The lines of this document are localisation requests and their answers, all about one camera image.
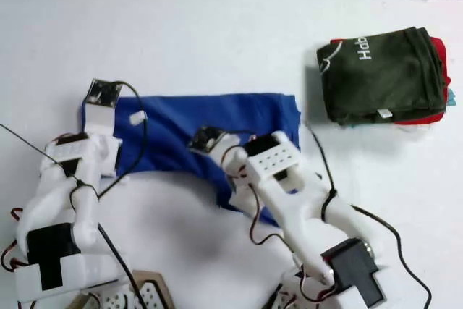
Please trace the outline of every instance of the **blue cloth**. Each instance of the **blue cloth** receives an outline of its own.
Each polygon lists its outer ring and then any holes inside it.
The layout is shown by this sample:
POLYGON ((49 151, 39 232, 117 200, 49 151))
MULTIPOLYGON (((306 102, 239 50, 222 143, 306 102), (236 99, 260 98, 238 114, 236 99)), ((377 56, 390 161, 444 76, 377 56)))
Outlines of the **blue cloth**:
MULTIPOLYGON (((217 191, 217 204, 229 205, 232 190, 224 172, 209 158, 187 150, 187 144, 203 125, 224 130, 252 130, 264 135, 283 130, 299 147, 300 113, 294 96, 277 93, 230 94, 222 96, 142 97, 148 115, 148 147, 134 172, 151 170, 193 173, 211 182, 217 191)), ((116 106, 114 136, 123 140, 117 174, 137 158, 143 126, 132 126, 129 116, 139 111, 135 97, 120 98, 116 106)), ((273 223, 267 211, 264 220, 273 223)))

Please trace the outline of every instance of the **clothing tag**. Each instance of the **clothing tag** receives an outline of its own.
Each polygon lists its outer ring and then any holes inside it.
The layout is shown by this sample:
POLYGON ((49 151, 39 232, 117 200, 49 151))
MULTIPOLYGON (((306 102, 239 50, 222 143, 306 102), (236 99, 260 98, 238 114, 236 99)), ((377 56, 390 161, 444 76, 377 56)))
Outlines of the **clothing tag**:
POLYGON ((383 119, 392 117, 392 113, 388 109, 378 109, 378 113, 383 119))

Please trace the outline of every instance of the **white tabletop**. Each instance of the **white tabletop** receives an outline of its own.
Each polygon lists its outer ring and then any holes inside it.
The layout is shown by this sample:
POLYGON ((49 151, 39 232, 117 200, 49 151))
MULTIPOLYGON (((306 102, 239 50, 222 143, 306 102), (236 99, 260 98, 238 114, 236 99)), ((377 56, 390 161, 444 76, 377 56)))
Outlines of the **white tabletop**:
MULTIPOLYGON (((426 27, 447 46, 458 100, 462 15, 463 0, 0 0, 0 122, 39 147, 75 132, 93 78, 126 80, 146 96, 295 94, 341 194, 398 228, 410 267, 433 290, 432 308, 455 308, 463 271, 462 109, 415 132, 343 130, 326 121, 315 50, 330 38, 426 27)), ((301 132, 303 151, 323 173, 301 132)), ((6 132, 0 144, 3 248, 14 237, 9 209, 33 195, 41 157, 6 132)), ((213 195, 187 175, 134 174, 102 202, 102 225, 134 268, 162 272, 178 308, 259 308, 290 255, 278 241, 252 245, 249 219, 215 208, 213 195)), ((394 239, 375 228, 397 264, 394 239)), ((261 225, 258 234, 270 229, 261 225)), ((412 280, 407 286, 408 303, 394 307, 422 308, 425 293, 412 280)), ((0 298, 2 308, 15 308, 14 279, 3 271, 0 298)), ((59 306, 43 300, 37 308, 59 306)))

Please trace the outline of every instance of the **stack of folded clothes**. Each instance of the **stack of folded clothes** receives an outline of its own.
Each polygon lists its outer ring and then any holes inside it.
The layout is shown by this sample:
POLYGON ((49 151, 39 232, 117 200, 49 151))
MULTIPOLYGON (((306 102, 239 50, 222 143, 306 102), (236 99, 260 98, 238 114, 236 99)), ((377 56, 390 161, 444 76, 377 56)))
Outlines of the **stack of folded clothes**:
POLYGON ((334 39, 317 58, 334 122, 425 124, 439 121, 446 110, 445 46, 425 28, 334 39))

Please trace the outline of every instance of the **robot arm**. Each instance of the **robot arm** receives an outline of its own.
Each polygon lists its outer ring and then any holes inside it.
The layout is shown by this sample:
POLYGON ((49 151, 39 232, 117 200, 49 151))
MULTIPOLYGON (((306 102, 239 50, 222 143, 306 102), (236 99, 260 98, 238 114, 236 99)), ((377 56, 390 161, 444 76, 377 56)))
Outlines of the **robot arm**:
POLYGON ((330 223, 349 239, 330 250, 320 249, 313 239, 315 227, 311 222, 320 218, 329 189, 288 137, 278 131, 243 146, 239 143, 237 135, 202 127, 189 147, 210 157, 226 172, 236 193, 231 203, 238 208, 255 213, 255 202, 254 206, 251 203, 254 190, 281 227, 284 240, 311 281, 334 285, 339 291, 355 286, 367 307, 384 300, 372 276, 378 267, 369 254, 369 245, 379 249, 380 243, 339 196, 331 201, 330 223))
POLYGON ((120 89, 94 80, 85 101, 84 131, 46 146, 38 189, 16 233, 29 263, 14 271, 21 302, 124 278, 113 255, 95 247, 97 192, 102 176, 115 176, 122 144, 112 135, 120 89), (65 218, 70 208, 71 221, 65 218))

